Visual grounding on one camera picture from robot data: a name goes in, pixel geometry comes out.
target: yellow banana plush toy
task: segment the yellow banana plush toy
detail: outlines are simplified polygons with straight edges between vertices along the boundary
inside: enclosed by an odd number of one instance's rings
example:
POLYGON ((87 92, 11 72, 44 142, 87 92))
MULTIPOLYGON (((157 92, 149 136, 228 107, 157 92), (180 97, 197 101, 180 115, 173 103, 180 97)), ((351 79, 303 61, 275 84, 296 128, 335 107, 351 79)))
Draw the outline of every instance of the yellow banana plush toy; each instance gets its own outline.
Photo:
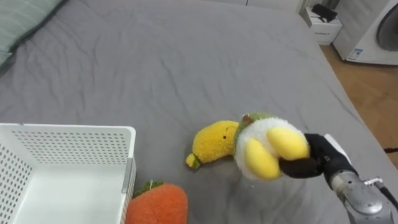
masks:
POLYGON ((235 121, 218 121, 203 128, 193 140, 186 163, 198 169, 202 163, 234 156, 249 179, 274 180, 282 175, 279 159, 310 157, 304 134, 286 120, 267 113, 250 113, 235 121))

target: strawberry plush toy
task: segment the strawberry plush toy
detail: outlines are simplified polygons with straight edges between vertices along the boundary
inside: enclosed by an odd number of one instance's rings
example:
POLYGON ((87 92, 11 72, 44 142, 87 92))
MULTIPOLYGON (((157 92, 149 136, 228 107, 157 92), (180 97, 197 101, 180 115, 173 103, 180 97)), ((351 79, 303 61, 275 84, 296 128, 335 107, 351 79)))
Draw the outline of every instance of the strawberry plush toy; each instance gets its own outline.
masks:
POLYGON ((176 185, 148 181, 130 201, 125 224, 186 224, 188 198, 176 185))

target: stuffed toy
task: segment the stuffed toy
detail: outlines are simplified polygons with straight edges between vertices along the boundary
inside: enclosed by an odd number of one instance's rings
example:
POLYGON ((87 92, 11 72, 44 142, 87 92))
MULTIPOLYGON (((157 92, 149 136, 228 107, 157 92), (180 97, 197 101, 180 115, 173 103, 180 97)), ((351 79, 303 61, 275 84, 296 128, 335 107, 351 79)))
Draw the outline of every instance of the stuffed toy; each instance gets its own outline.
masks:
POLYGON ((192 169, 224 156, 233 156, 249 179, 282 176, 279 159, 310 157, 304 134, 286 120, 267 113, 245 114, 238 123, 218 121, 200 130, 185 162, 192 169))
POLYGON ((179 186, 148 181, 127 206, 125 224, 187 224, 188 198, 179 186))

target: white washing machine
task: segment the white washing machine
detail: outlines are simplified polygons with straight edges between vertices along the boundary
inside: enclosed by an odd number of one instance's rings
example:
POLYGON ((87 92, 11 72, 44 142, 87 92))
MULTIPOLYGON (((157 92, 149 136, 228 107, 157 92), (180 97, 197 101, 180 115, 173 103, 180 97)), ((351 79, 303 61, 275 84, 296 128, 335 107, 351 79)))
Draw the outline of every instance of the white washing machine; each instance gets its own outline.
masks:
POLYGON ((343 60, 398 65, 398 0, 340 0, 333 41, 343 60))

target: white storage bin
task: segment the white storage bin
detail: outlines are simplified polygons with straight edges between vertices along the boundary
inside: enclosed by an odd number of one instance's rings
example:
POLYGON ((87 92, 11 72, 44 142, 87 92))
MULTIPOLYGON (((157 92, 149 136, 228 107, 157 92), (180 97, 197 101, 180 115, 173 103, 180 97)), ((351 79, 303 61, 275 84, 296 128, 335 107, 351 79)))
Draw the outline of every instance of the white storage bin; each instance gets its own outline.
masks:
POLYGON ((124 223, 134 128, 0 124, 0 224, 124 223))
POLYGON ((314 34, 319 45, 330 45, 343 27, 338 17, 327 22, 325 19, 322 19, 319 15, 312 12, 311 7, 305 8, 302 17, 314 34))

